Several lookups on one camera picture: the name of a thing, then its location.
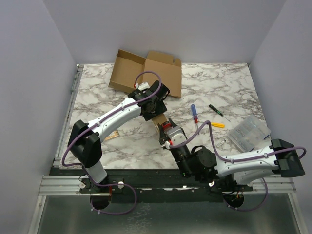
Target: wall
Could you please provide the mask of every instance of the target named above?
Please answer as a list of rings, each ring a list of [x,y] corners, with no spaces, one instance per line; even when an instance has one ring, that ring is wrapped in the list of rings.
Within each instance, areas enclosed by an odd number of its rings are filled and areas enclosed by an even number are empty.
[[[302,159],[306,175],[295,179],[295,185],[312,233],[311,12],[311,0],[288,0],[250,70],[272,136],[308,150]]]
[[[40,0],[0,3],[0,233],[27,233],[75,62]]]
[[[183,62],[251,62],[285,0],[44,0],[77,63],[118,48]]]

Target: transparent plastic container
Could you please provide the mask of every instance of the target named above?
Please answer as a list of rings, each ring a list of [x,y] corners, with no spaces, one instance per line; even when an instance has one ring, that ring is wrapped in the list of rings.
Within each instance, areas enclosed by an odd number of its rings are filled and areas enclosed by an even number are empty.
[[[227,137],[243,152],[249,152],[270,133],[271,130],[264,123],[256,116],[250,115],[230,130]]]

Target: green screwdriver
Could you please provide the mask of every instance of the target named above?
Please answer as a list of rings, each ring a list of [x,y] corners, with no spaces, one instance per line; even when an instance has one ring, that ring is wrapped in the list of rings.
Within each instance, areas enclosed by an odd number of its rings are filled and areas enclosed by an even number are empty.
[[[209,105],[209,107],[214,110],[218,115],[221,115],[222,117],[224,117],[224,115],[217,109],[215,108],[214,106],[212,106],[211,104]]]

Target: yellow tool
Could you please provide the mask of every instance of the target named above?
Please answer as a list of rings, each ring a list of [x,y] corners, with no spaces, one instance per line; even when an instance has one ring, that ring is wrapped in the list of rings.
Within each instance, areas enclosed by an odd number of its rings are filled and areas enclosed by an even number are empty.
[[[215,122],[212,122],[211,125],[214,126],[214,127],[218,127],[218,128],[224,128],[224,127],[225,127],[225,124],[224,124],[224,123],[215,123]]]

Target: marble table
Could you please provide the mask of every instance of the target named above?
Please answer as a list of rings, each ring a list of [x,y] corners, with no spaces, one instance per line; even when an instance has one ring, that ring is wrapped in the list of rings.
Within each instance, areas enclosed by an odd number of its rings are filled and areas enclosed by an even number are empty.
[[[69,139],[73,124],[79,119],[84,122],[93,120],[120,104],[127,95],[108,87],[113,64],[87,64],[84,66],[74,104],[65,145]],[[225,64],[183,64],[182,98],[167,97],[164,101],[171,118],[181,126],[186,135],[195,131],[191,115],[191,104],[196,105],[199,122],[210,120],[225,124],[225,128],[213,127],[215,143],[225,138],[230,129],[238,125],[248,115],[253,114],[265,122],[253,80],[246,63]],[[225,118],[212,111],[208,105],[218,108]],[[145,122],[138,117],[118,129],[119,136],[102,143],[104,168],[114,169],[168,169],[177,168],[174,158],[168,150],[163,150],[158,142],[158,133],[152,121]],[[262,145],[269,145],[271,138]],[[208,127],[203,128],[192,142],[191,150],[196,145],[205,145],[212,150]],[[227,141],[218,151],[221,155],[233,155],[240,151]],[[71,154],[66,163],[78,162]]]

